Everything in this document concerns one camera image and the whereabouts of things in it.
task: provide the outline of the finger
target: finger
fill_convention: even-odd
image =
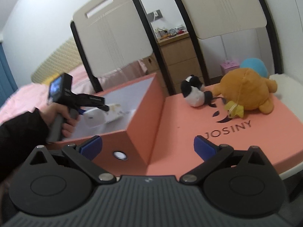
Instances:
[[[71,137],[71,133],[69,132],[69,131],[67,131],[67,130],[62,130],[62,134],[63,134],[63,136],[65,136],[66,138],[69,138],[69,137]]]
[[[67,123],[75,127],[78,124],[78,121],[74,119],[69,119],[67,120]]]
[[[70,124],[64,123],[62,125],[62,129],[66,130],[66,131],[68,131],[70,133],[73,133],[75,128],[74,128],[74,126],[71,126]]]
[[[67,120],[71,119],[70,115],[69,115],[69,109],[67,106],[61,105],[61,104],[57,104],[56,105],[56,111],[59,114],[62,114],[62,116],[64,118],[66,118]]]

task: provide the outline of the hand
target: hand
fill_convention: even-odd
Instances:
[[[58,103],[52,103],[44,110],[40,111],[40,115],[47,126],[50,126],[57,116],[57,114],[61,114],[67,122],[62,125],[62,134],[65,137],[70,137],[74,132],[75,126],[78,123],[78,119],[74,120],[69,116],[69,110],[67,106],[60,105]]]

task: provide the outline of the yellow quilted headboard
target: yellow quilted headboard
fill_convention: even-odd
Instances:
[[[57,48],[31,75],[34,83],[42,83],[45,79],[54,74],[70,72],[82,64],[75,40],[70,37],[65,43]]]

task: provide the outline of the yellow pillow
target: yellow pillow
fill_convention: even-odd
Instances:
[[[54,80],[55,80],[57,77],[59,77],[59,76],[60,76],[59,73],[55,73],[55,74],[51,75],[50,77],[48,77],[47,79],[45,79],[45,80],[42,82],[42,84],[50,85],[50,83],[51,83],[52,81],[54,81]]]

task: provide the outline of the plush toy arm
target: plush toy arm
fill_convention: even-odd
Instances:
[[[214,96],[214,97],[216,97],[216,96],[218,96],[218,95],[220,95],[221,94],[221,86],[220,86],[220,84],[218,83],[218,84],[216,84],[215,86],[214,86],[214,88],[212,89],[212,95]]]
[[[268,87],[269,92],[276,93],[277,89],[278,89],[277,82],[275,80],[271,80],[271,79],[267,79],[267,78],[264,78],[264,79],[265,79],[265,83]]]

